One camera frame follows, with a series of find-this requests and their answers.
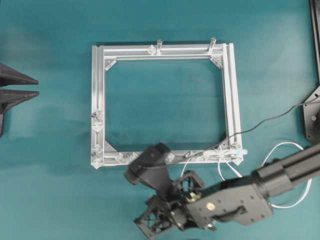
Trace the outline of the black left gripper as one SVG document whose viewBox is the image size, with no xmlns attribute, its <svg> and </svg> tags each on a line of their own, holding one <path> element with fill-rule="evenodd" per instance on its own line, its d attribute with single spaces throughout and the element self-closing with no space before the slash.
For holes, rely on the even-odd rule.
<svg viewBox="0 0 320 240">
<path fill-rule="evenodd" d="M 147 239 L 155 239 L 173 228 L 180 231 L 197 228 L 186 205 L 198 200 L 204 188 L 205 183 L 199 175 L 194 170 L 187 170 L 172 182 L 169 195 L 156 194 L 148 199 L 145 202 L 147 209 L 134 223 Z"/>
</svg>

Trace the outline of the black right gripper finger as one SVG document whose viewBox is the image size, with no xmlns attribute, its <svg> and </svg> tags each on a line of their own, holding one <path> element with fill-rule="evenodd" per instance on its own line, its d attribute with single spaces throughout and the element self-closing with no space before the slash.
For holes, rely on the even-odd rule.
<svg viewBox="0 0 320 240">
<path fill-rule="evenodd" d="M 39 82 L 3 63 L 0 64 L 0 86 L 9 85 L 38 85 Z"/>
<path fill-rule="evenodd" d="M 23 102 L 29 101 L 40 94 L 39 91 L 29 90 L 0 90 L 0 136 L 3 135 L 5 113 Z"/>
</svg>

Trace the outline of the black arm base right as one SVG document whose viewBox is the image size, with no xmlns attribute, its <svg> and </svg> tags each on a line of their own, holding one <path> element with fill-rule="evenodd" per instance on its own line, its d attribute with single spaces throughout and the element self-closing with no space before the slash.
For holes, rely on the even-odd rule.
<svg viewBox="0 0 320 240">
<path fill-rule="evenodd" d="M 320 87 L 303 104 L 305 138 L 316 145 L 320 143 Z"/>
</svg>

